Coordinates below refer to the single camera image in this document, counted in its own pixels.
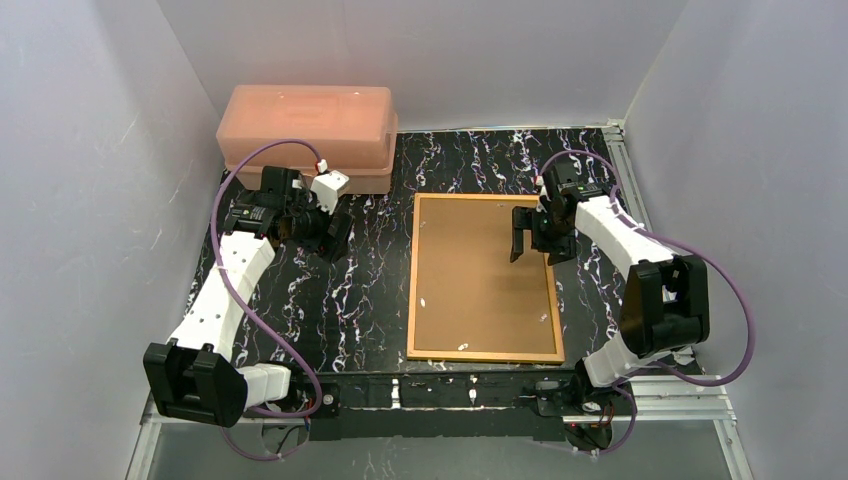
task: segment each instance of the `orange plastic box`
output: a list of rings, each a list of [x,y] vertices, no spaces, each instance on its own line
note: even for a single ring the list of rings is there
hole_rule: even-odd
[[[227,169],[281,138],[314,144],[331,170],[350,177],[348,193],[384,194],[391,187],[397,138],[392,94],[383,87],[239,85],[218,127]],[[300,170],[307,182],[315,157],[300,145],[270,148],[239,172],[245,188],[259,188],[262,167]]]

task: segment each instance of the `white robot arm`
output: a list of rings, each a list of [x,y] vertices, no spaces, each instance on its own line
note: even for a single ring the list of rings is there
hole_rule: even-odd
[[[633,231],[627,213],[616,212],[597,184],[581,183],[568,162],[544,173],[535,209],[513,210],[511,260],[524,251],[524,230],[532,248],[549,254],[550,264],[576,256],[575,231],[588,235],[626,279],[619,331],[576,366],[584,377],[577,397],[591,396],[675,349],[709,335],[707,270],[698,257],[679,256]],[[621,216],[627,217],[627,224]]]
[[[223,268],[242,300],[250,299],[281,242],[330,261],[345,255],[352,219],[335,208],[347,184],[344,174],[324,171],[306,188],[297,171],[265,167],[261,189],[230,210],[221,237]],[[152,343],[145,353],[159,413],[230,427],[246,409],[288,395],[288,368],[230,365],[243,315],[214,267],[167,344]]]

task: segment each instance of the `white enclosure wall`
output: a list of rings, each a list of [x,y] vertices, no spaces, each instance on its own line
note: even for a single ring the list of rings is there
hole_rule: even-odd
[[[123,478],[223,160],[155,0],[0,3],[0,477]]]
[[[757,478],[845,478],[848,382],[848,4],[693,0],[627,121],[654,227],[701,246],[757,314],[751,369],[729,387]],[[714,283],[726,373],[745,343]]]
[[[403,129],[622,118],[686,0],[159,0],[212,103],[377,85]]]

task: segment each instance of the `cork board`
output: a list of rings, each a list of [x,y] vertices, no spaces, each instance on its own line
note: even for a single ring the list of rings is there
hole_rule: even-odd
[[[529,238],[524,255],[509,263],[512,208],[536,201],[415,195],[408,358],[565,361],[553,269]]]

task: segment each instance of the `black marble table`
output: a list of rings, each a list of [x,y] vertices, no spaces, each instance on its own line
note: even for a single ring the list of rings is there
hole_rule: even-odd
[[[401,134],[391,192],[346,196],[340,203],[341,211],[354,217],[347,257],[329,265],[281,247],[251,304],[319,371],[539,368],[407,360],[413,196],[530,194],[541,163],[566,148],[608,158],[601,130],[595,128]],[[612,180],[611,173],[591,159],[583,159],[579,168],[585,181]],[[244,189],[234,182],[219,218],[242,194]],[[504,245],[504,255],[509,248]],[[623,278],[591,239],[578,234],[578,250],[576,260],[555,268],[566,367],[612,338],[623,293]],[[207,235],[189,303],[213,263]],[[251,322],[242,321],[233,363],[241,367],[269,359],[291,357]]]

